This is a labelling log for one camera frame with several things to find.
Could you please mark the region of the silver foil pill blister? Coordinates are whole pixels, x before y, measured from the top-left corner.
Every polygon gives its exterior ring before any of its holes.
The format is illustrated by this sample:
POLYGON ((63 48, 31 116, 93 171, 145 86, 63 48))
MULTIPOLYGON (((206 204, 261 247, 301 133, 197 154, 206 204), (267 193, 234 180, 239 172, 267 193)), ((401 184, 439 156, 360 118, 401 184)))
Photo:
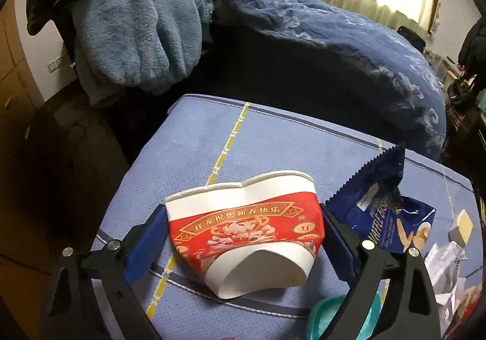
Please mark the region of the silver foil pill blister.
POLYGON ((443 246, 434 243, 424 260, 436 298, 441 335, 443 335, 460 304, 465 290, 465 278, 460 276, 460 266, 465 250, 456 242, 443 246))

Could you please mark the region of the blue waffle snack wrapper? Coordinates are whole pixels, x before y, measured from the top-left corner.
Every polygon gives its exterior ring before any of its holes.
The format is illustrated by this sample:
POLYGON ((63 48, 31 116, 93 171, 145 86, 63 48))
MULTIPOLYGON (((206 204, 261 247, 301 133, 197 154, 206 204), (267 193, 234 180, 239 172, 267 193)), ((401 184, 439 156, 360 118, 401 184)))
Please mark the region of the blue waffle snack wrapper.
POLYGON ((348 179, 325 206, 360 238, 383 250, 423 251, 436 209, 400 193, 404 165, 403 146, 385 150, 348 179))

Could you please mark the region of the wooden wardrobe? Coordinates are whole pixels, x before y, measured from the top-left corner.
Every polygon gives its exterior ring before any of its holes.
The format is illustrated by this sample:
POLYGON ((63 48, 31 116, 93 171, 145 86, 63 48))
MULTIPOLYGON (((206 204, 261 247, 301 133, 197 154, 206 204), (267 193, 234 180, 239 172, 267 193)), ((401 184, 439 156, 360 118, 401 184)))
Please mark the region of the wooden wardrobe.
POLYGON ((16 23, 15 0, 1 10, 1 146, 22 139, 44 105, 24 53, 16 23))

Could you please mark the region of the dark blue patterned duvet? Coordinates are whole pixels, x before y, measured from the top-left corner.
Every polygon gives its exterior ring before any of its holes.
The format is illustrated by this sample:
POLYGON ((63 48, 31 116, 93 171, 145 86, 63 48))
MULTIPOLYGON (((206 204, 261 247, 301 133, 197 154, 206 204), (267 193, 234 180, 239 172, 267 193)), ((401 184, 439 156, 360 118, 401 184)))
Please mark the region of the dark blue patterned duvet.
POLYGON ((442 87, 399 33, 322 0, 222 0, 249 28, 316 71, 342 115, 436 160, 447 132, 442 87))

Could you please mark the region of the red white noodle cup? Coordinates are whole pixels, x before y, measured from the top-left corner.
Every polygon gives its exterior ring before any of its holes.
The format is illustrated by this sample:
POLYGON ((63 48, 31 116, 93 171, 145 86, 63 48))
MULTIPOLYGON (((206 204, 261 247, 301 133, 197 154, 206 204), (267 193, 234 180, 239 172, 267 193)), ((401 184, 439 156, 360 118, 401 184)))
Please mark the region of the red white noodle cup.
POLYGON ((315 181, 276 171, 165 200, 179 255, 220 299, 306 282, 324 240, 315 181))

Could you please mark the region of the light blue fleece blanket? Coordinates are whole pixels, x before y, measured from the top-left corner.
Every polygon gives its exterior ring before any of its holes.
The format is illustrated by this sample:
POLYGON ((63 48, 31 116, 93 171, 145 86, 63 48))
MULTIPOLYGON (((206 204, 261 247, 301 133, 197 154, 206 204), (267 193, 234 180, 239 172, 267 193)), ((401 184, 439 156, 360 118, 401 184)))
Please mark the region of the light blue fleece blanket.
POLYGON ((127 88, 163 93, 188 77, 208 39, 213 0, 79 0, 75 57, 92 105, 127 88))

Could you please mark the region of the blue checked tablecloth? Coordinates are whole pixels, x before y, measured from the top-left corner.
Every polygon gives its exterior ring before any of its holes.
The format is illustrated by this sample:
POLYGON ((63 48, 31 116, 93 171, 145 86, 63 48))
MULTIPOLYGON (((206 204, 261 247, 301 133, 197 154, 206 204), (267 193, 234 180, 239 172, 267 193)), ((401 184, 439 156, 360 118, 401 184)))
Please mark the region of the blue checked tablecloth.
MULTIPOLYGON (((124 237, 165 198, 226 183, 236 206, 293 192, 326 201, 387 143, 284 110, 186 95, 141 150, 104 215, 93 246, 124 237)), ((299 287, 221 300, 180 260, 170 241, 134 291, 165 339, 302 339, 319 299, 347 291, 325 254, 299 287)))

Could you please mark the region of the teal plastic lid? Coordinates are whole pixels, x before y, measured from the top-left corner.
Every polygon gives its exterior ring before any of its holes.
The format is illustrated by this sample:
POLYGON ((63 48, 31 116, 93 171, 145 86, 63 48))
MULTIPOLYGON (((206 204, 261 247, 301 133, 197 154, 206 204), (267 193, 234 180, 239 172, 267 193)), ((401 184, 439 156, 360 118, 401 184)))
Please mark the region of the teal plastic lid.
MULTIPOLYGON (((330 325, 330 322, 344 303, 345 296, 336 296, 317 302, 308 315, 306 324, 306 339, 319 339, 324 330, 330 325)), ((372 335, 376 323, 382 310, 382 299, 378 292, 373 299, 367 318, 359 332, 357 340, 365 340, 372 335)))

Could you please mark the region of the gold white small box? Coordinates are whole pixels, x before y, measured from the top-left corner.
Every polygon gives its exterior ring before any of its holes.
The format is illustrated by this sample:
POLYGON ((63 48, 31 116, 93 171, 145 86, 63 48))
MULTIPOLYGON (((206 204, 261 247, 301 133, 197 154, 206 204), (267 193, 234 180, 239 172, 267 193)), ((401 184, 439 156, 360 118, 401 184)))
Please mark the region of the gold white small box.
POLYGON ((473 231, 473 222, 465 209, 456 216, 448 231, 449 241, 456 242, 461 248, 467 246, 473 231))

